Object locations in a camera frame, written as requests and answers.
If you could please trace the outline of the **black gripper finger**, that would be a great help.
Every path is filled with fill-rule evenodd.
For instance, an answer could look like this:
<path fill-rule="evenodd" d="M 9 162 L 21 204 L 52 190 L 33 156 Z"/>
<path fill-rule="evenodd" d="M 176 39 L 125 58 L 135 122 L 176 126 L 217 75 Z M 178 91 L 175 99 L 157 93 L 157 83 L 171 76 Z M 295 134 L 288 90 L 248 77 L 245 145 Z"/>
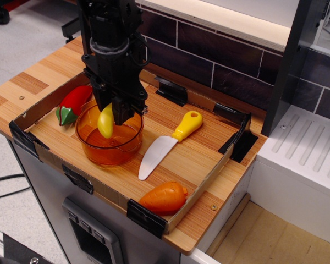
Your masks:
<path fill-rule="evenodd" d="M 134 117 L 134 111 L 131 104 L 120 96 L 112 99 L 112 113 L 116 125 L 121 126 L 124 122 Z"/>
<path fill-rule="evenodd" d="M 93 94 L 100 112 L 112 103 L 112 90 L 103 82 L 92 81 Z"/>

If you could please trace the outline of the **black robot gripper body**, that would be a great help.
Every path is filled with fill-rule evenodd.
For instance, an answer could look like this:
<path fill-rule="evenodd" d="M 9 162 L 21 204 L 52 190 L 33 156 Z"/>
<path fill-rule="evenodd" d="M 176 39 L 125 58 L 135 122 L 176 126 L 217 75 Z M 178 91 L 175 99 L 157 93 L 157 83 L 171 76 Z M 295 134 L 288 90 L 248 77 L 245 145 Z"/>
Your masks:
<path fill-rule="evenodd" d="M 148 63 L 144 61 L 146 52 L 144 46 L 132 46 L 121 53 L 108 55 L 92 50 L 91 54 L 82 55 L 82 61 L 90 83 L 106 83 L 111 87 L 112 99 L 115 96 L 124 98 L 134 112 L 142 115 L 147 112 L 147 92 L 140 83 L 139 75 Z"/>

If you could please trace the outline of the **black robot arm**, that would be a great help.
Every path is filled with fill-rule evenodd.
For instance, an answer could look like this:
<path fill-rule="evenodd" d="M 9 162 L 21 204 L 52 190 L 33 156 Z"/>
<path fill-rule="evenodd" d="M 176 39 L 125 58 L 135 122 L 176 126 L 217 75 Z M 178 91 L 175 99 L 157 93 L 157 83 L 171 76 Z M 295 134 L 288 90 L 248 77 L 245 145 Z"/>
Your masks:
<path fill-rule="evenodd" d="M 151 58 L 138 32 L 142 9 L 135 1 L 78 1 L 84 72 L 99 110 L 112 106 L 116 125 L 147 111 L 139 75 Z"/>

